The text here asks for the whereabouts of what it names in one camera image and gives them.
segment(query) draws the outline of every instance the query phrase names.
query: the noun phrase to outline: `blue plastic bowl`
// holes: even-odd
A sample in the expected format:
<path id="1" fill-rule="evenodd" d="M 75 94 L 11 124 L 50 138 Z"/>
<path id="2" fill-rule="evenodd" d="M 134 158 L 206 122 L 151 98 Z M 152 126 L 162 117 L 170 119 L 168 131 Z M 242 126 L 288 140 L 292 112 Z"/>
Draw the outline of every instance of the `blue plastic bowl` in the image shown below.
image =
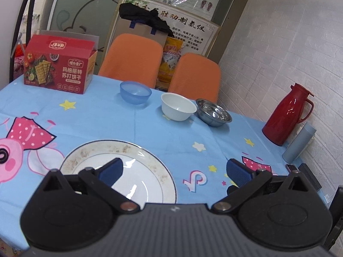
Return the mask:
<path id="1" fill-rule="evenodd" d="M 126 102 L 141 105 L 150 97 L 151 89 L 134 81 L 124 81 L 120 84 L 120 94 Z"/>

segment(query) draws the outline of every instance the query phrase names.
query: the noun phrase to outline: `tomato picture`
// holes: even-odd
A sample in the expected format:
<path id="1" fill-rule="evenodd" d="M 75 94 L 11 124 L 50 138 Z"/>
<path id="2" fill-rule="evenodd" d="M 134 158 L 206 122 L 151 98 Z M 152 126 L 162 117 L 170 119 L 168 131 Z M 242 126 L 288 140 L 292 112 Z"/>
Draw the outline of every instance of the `tomato picture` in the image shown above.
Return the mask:
<path id="1" fill-rule="evenodd" d="M 33 56 L 32 53 L 27 54 L 27 60 L 29 63 L 32 63 L 34 61 L 35 57 Z"/>

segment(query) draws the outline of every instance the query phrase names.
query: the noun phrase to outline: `white star print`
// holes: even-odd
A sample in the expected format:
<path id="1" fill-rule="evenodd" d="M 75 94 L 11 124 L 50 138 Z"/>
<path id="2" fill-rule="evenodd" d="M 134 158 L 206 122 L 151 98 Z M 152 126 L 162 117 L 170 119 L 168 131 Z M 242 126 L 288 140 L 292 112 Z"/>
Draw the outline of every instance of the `white star print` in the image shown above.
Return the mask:
<path id="1" fill-rule="evenodd" d="M 199 144 L 198 142 L 194 142 L 194 144 L 192 145 L 193 148 L 196 148 L 198 150 L 198 152 L 204 151 L 206 150 L 204 144 Z"/>

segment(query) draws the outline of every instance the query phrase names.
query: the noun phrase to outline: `plate rim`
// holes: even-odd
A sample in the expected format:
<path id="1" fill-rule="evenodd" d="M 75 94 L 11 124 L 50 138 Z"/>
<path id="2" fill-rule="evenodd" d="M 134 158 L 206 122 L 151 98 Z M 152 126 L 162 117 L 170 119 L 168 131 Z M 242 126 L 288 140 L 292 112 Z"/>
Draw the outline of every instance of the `plate rim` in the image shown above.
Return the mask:
<path id="1" fill-rule="evenodd" d="M 118 139 L 98 139 L 98 140 L 93 140 L 93 141 L 89 141 L 89 142 L 86 142 L 86 143 L 83 143 L 83 144 L 81 144 L 81 145 L 79 145 L 78 147 L 76 147 L 75 149 L 73 149 L 70 153 L 68 153 L 66 156 L 65 156 L 65 158 L 64 158 L 64 160 L 63 160 L 63 162 L 62 162 L 62 164 L 61 164 L 61 167 L 60 167 L 60 171 L 62 170 L 62 167 L 63 167 L 63 165 L 64 165 L 64 163 L 66 162 L 66 160 L 68 159 L 68 157 L 73 153 L 73 152 L 75 152 L 76 150 L 78 150 L 79 148 L 81 148 L 82 146 L 85 146 L 85 145 L 88 145 L 88 144 L 91 144 L 91 143 L 95 143 L 95 142 L 100 142 L 100 141 L 116 141 L 116 142 L 120 142 L 120 143 L 125 143 L 125 144 L 130 144 L 130 145 L 132 145 L 132 146 L 135 146 L 135 147 L 137 147 L 137 148 L 139 148 L 139 149 L 142 149 L 142 150 L 144 150 L 144 151 L 146 151 L 147 153 L 149 153 L 151 156 L 153 156 L 163 167 L 164 167 L 164 169 L 168 172 L 168 174 L 169 174 L 169 176 L 170 176 L 170 178 L 171 178 L 171 180 L 172 180 L 172 183 L 173 183 L 173 187 L 174 187 L 174 194 L 175 194 L 175 200 L 174 200 L 174 203 L 173 204 L 176 204 L 176 202 L 177 202 L 177 191 L 176 191 L 176 186 L 175 186 L 175 181 L 174 181 L 174 179 L 173 179 L 173 177 L 172 177 L 172 175 L 171 175 L 171 173 L 170 173 L 170 171 L 169 171 L 169 169 L 164 165 L 164 163 L 157 157 L 157 156 L 155 156 L 152 152 L 150 152 L 149 150 L 147 150 L 147 149 L 145 149 L 145 148 L 143 148 L 143 147 L 141 147 L 141 146 L 139 146 L 139 145 L 137 145 L 137 144 L 135 144 L 135 143 L 132 143 L 132 142 L 128 142 L 128 141 L 124 141 L 124 140 L 118 140 Z"/>

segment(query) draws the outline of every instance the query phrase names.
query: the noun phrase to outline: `table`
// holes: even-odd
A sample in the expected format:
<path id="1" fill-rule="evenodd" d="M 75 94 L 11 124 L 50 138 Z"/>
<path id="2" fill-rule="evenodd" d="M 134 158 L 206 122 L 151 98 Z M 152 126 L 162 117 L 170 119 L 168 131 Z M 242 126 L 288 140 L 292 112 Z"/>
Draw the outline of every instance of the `table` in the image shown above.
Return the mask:
<path id="1" fill-rule="evenodd" d="M 0 167 L 0 238 L 9 245 L 28 247 L 19 218 L 48 171 L 45 167 L 59 166 L 64 156 L 89 141 L 124 140 L 155 154 L 174 179 L 178 203 L 211 206 L 225 197 L 233 184 L 226 175 L 230 158 L 288 174 L 281 157 L 285 148 L 262 134 L 263 122 L 232 112 L 233 121 L 219 128 L 194 115 L 172 121 L 161 110 L 162 92 L 152 90 L 146 104 L 130 105 L 121 98 L 119 84 L 94 76 L 86 93 L 79 95 L 26 86 L 19 77 L 0 91 L 0 148 L 11 147 L 13 138 L 23 141 L 22 149 L 11 147 L 11 171 L 18 172 L 11 175 Z M 203 177 L 201 184 L 197 175 Z"/>

